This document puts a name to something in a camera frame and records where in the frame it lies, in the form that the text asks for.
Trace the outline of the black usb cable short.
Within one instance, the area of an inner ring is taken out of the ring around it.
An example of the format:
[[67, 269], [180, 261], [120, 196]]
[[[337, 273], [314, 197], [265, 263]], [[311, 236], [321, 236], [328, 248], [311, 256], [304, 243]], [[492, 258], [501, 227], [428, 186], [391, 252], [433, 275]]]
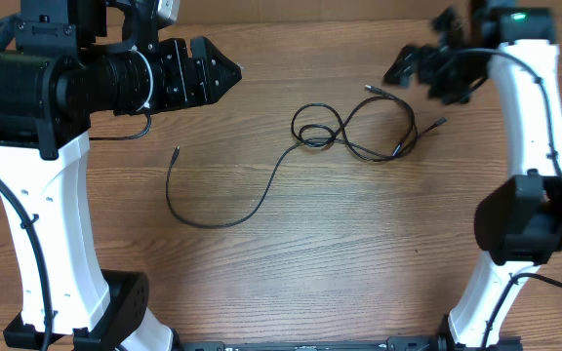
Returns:
[[409, 156], [446, 123], [442, 117], [423, 126], [408, 102], [385, 94], [362, 100], [346, 115], [327, 103], [306, 104], [295, 112], [290, 130], [297, 145], [325, 150], [339, 144], [362, 161], [385, 163]]

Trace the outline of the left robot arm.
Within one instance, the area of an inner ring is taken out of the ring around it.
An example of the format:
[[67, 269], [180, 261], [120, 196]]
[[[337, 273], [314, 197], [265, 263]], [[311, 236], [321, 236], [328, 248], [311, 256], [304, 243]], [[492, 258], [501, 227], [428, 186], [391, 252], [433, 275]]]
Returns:
[[154, 114], [218, 102], [240, 67], [207, 38], [160, 40], [176, 1], [119, 1], [122, 39], [104, 44], [104, 1], [23, 0], [0, 20], [0, 196], [20, 269], [12, 348], [178, 350], [148, 307], [139, 272], [100, 267], [90, 217], [89, 130], [96, 112]]

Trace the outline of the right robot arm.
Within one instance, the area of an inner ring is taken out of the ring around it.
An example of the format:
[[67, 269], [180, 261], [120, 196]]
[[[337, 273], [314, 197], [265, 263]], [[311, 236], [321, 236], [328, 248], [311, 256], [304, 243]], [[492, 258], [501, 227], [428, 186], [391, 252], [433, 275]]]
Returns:
[[481, 254], [458, 304], [435, 336], [399, 336], [392, 350], [519, 350], [500, 329], [524, 286], [562, 251], [560, 49], [552, 12], [513, 1], [473, 1], [469, 20], [447, 9], [432, 23], [435, 45], [408, 45], [384, 74], [389, 85], [427, 85], [446, 105], [467, 103], [492, 81], [507, 145], [506, 181], [480, 202]]

